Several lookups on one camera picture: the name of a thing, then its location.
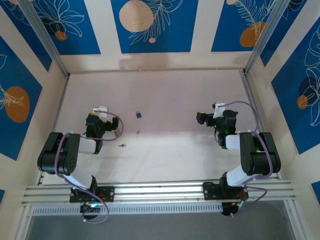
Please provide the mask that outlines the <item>black base connector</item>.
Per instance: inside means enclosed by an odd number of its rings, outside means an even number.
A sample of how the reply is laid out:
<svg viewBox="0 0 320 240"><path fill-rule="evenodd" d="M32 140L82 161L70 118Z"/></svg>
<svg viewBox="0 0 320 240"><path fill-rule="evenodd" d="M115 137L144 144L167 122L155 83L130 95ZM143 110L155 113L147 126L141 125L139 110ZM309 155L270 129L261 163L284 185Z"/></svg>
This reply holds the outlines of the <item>black base connector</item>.
<svg viewBox="0 0 320 240"><path fill-rule="evenodd" d="M80 214L85 221L91 221L97 217L97 215L92 215L91 213L100 212L100 208L88 204L83 204L80 206Z"/></svg>
<svg viewBox="0 0 320 240"><path fill-rule="evenodd" d="M243 201L241 202L223 202L222 203L222 214L224 216L236 215L243 206Z"/></svg>

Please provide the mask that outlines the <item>aluminium side rail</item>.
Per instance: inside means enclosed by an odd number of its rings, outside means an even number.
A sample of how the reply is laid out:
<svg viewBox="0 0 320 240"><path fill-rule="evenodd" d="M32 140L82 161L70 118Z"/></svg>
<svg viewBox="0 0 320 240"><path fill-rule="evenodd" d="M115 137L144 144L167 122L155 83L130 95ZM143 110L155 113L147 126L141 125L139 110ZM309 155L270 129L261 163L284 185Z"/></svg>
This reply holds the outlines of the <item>aluminium side rail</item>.
<svg viewBox="0 0 320 240"><path fill-rule="evenodd" d="M248 176L255 178L268 178L281 169L281 160L269 132L264 132L264 126L259 115L259 108L253 88L248 78L242 74L241 80L247 95L245 104L250 107L255 125L249 133L240 134L241 166Z"/></svg>
<svg viewBox="0 0 320 240"><path fill-rule="evenodd" d="M58 109L57 109L57 112L55 114L53 127L51 129L52 132L55 131L55 129L57 127L57 124L58 124L58 120L59 120L60 113L61 113L61 110L62 110L62 106L63 106L63 102L64 102L64 99L65 99L66 91L67 91L67 88L68 88L69 80L70 80L70 74L68 74L68 76L67 76L67 78L65 80L64 87L63 87L63 90L62 90L62 94L61 94L60 99L59 99ZM35 185L36 186L41 185L42 184L42 179L43 179L43 172L40 170L38 172Z"/></svg>

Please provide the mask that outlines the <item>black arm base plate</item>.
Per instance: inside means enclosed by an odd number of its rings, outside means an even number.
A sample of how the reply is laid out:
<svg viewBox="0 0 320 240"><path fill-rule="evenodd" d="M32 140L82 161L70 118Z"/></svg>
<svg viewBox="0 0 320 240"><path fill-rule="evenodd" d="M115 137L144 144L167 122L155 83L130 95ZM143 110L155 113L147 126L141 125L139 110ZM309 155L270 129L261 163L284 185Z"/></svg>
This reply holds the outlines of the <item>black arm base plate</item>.
<svg viewBox="0 0 320 240"><path fill-rule="evenodd" d="M246 201L249 198L247 189L239 186L204 182L202 188L205 200Z"/></svg>
<svg viewBox="0 0 320 240"><path fill-rule="evenodd" d="M71 188L70 189L70 197L69 202L70 203L86 203L86 202L98 202L98 200L91 196L90 194L79 190L77 188ZM100 199L102 199L104 202L113 202L114 196L115 196L115 187L114 186L97 186L97 187L91 187L87 190L88 192L91 192L98 196Z"/></svg>

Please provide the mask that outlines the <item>aluminium rail beam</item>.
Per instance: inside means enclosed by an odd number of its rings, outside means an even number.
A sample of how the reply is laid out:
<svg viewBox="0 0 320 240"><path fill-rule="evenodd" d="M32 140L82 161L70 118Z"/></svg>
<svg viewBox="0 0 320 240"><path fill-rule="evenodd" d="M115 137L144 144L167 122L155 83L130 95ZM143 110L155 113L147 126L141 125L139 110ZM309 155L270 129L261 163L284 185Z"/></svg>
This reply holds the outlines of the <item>aluminium rail beam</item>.
<svg viewBox="0 0 320 240"><path fill-rule="evenodd" d="M103 187L114 187L113 204L168 204L202 203L205 201L203 182L169 181L143 183L101 183ZM254 201L267 190L263 201L295 200L296 193L289 180L275 177L258 179L247 185L249 201ZM22 206L70 205L71 187L67 184L28 186L24 192Z"/></svg>

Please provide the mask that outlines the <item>aluminium corner post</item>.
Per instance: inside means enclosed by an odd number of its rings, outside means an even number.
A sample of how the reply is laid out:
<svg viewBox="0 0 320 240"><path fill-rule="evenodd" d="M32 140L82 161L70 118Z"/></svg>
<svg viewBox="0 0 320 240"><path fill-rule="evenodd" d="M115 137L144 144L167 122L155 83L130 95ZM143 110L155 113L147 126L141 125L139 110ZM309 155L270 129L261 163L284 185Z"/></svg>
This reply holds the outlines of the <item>aluminium corner post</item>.
<svg viewBox="0 0 320 240"><path fill-rule="evenodd" d="M262 51L264 50L267 42L269 41L272 33L274 32L276 26L278 25L283 13L285 12L290 0L277 0L275 2L274 9L271 11L268 20L260 34L252 53L247 61L245 68L243 70L244 75L247 76L252 70L255 62L260 57Z"/></svg>
<svg viewBox="0 0 320 240"><path fill-rule="evenodd" d="M66 80L68 80L70 77L70 73L63 63L53 40L47 32L32 3L29 0L17 0L17 2L25 18L28 20L33 31L45 48L46 52L48 53L52 61L56 64L61 74L65 77Z"/></svg>

